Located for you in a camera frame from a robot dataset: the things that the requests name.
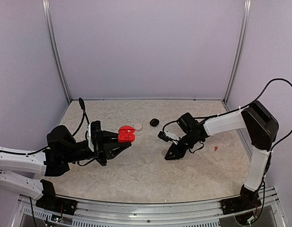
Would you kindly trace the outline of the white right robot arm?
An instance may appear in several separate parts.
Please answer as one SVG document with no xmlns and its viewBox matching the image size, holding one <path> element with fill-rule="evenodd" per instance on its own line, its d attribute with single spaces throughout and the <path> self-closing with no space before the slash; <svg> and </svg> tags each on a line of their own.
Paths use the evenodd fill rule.
<svg viewBox="0 0 292 227">
<path fill-rule="evenodd" d="M 185 113 L 176 120 L 176 123 L 185 133 L 183 137 L 166 130 L 158 133 L 158 138 L 172 142 L 165 160 L 183 158 L 197 143 L 204 144 L 211 136 L 228 131 L 247 130 L 252 145 L 252 157 L 236 205 L 241 210 L 248 209 L 255 202 L 255 196 L 264 182 L 271 163 L 272 146 L 279 129 L 277 120 L 259 101 L 254 101 L 245 108 L 206 117 L 200 121 L 190 113 Z"/>
</svg>

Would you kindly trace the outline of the red round object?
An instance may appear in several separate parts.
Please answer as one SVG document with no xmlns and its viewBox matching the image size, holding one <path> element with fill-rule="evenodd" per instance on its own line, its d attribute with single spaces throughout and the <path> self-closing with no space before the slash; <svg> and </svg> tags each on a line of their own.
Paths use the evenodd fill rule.
<svg viewBox="0 0 292 227">
<path fill-rule="evenodd" d="M 122 126 L 118 131 L 118 142 L 119 143 L 132 143 L 135 140 L 135 129 L 131 126 Z"/>
</svg>

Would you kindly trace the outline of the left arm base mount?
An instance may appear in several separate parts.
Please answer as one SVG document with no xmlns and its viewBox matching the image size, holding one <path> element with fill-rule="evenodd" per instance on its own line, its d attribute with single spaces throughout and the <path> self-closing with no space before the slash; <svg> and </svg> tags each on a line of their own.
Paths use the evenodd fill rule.
<svg viewBox="0 0 292 227">
<path fill-rule="evenodd" d="M 36 206 L 60 214 L 74 215 L 77 201 L 57 196 L 43 195 L 36 201 Z"/>
</svg>

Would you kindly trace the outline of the pink round lid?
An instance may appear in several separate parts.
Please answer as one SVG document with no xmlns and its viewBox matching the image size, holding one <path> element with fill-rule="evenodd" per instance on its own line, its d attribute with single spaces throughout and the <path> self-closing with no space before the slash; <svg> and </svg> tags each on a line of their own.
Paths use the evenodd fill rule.
<svg viewBox="0 0 292 227">
<path fill-rule="evenodd" d="M 141 123 L 135 123 L 133 125 L 133 128 L 136 130 L 136 131 L 141 131 L 143 129 L 143 125 Z"/>
</svg>

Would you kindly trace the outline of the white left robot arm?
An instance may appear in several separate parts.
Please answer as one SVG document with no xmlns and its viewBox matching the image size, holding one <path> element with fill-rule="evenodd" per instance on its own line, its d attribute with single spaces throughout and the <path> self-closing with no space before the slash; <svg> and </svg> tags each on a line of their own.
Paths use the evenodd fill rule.
<svg viewBox="0 0 292 227">
<path fill-rule="evenodd" d="M 103 131 L 99 121 L 88 125 L 86 139 L 77 142 L 66 126 L 59 125 L 47 135 L 46 148 L 40 151 L 0 147 L 0 186 L 34 200 L 42 199 L 50 210 L 57 210 L 61 200 L 54 186 L 44 179 L 35 180 L 19 175 L 32 173 L 41 177 L 59 177 L 70 170 L 69 164 L 97 161 L 106 166 L 135 140 L 135 129 L 122 126 L 117 133 Z"/>
</svg>

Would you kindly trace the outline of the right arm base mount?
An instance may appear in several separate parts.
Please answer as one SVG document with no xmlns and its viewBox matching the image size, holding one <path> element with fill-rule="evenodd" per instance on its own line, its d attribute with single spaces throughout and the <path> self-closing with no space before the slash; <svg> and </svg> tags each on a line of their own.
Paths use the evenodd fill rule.
<svg viewBox="0 0 292 227">
<path fill-rule="evenodd" d="M 220 201 L 220 204 L 224 215 L 254 209 L 262 205 L 258 194 L 251 200 L 248 198 L 248 196 L 241 195 L 233 198 L 223 199 Z"/>
</svg>

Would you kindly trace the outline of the black earbud charging case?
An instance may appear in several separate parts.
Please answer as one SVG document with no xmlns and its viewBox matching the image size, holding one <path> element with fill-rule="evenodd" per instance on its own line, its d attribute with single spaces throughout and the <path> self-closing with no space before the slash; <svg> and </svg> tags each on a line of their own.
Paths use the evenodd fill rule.
<svg viewBox="0 0 292 227">
<path fill-rule="evenodd" d="M 158 126 L 158 124 L 159 124 L 159 120 L 158 119 L 156 119 L 156 118 L 153 118 L 151 121 L 150 121 L 150 125 L 152 126 L 152 127 L 156 127 L 156 126 Z"/>
</svg>

